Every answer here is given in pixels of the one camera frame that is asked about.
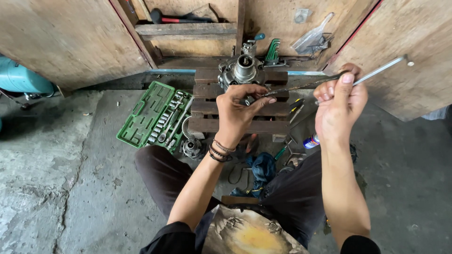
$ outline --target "hand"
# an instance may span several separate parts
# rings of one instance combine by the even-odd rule
[[[276,102],[271,96],[261,98],[267,92],[265,87],[256,84],[230,85],[226,93],[217,97],[220,129],[215,139],[222,146],[233,150],[250,127],[256,113],[265,105]],[[250,106],[239,104],[240,99],[246,95],[257,100]]]
[[[322,83],[314,90],[319,100],[315,116],[315,131],[320,143],[339,142],[348,146],[350,132],[367,102],[367,89],[360,83],[352,86],[361,76],[361,69],[347,63],[341,67],[343,74],[338,80]]]

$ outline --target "green socket set case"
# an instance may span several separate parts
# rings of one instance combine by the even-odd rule
[[[127,118],[123,127],[119,130],[116,138],[136,148],[141,148],[146,145],[158,145],[168,148],[165,144],[167,141],[166,139],[169,138],[173,132],[176,123],[183,118],[176,133],[171,138],[171,141],[175,140],[171,148],[168,149],[172,154],[182,139],[182,121],[190,115],[189,110],[184,116],[182,116],[182,113],[192,96],[192,94],[182,90],[174,90],[174,87],[153,81],[149,86],[149,89],[143,94],[133,108],[132,113]],[[170,104],[175,105],[175,103],[171,103],[171,101],[178,102],[179,100],[181,100],[181,104],[177,109],[170,106]],[[169,121],[171,119],[166,115],[171,116],[172,112],[175,112],[173,115],[179,113],[179,116],[173,118],[173,120],[175,120],[174,124],[166,133],[165,140],[159,142],[158,136],[170,125]]]

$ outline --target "concrete floor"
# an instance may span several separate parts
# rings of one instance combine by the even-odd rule
[[[138,253],[149,243],[166,221],[135,170],[136,149],[115,136],[143,93],[134,89],[155,78],[136,75],[90,88],[111,90],[41,99],[27,112],[0,97],[0,253]],[[158,81],[190,89],[192,78]],[[311,102],[302,114],[315,109]],[[300,139],[313,131],[313,117],[294,131]],[[383,253],[450,252],[451,135],[446,121],[404,123],[371,103],[355,124],[355,170],[369,206],[372,238]],[[260,141],[260,151],[276,154],[282,147],[270,136]],[[215,197],[235,187],[227,182],[232,166],[223,170]],[[245,185],[245,179],[237,184]],[[309,251],[338,253],[323,226]]]

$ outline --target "fingernail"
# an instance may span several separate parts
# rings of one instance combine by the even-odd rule
[[[349,84],[349,83],[352,83],[354,79],[355,79],[355,75],[345,74],[344,76],[342,76],[342,83]]]

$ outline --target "black pants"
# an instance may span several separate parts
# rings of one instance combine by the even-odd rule
[[[168,218],[193,171],[161,146],[138,150],[135,165],[157,207]],[[281,227],[307,247],[325,216],[320,151],[303,160],[293,171],[277,174],[264,191],[270,194],[259,204],[269,209]],[[221,202],[212,197],[206,212],[218,204]]]

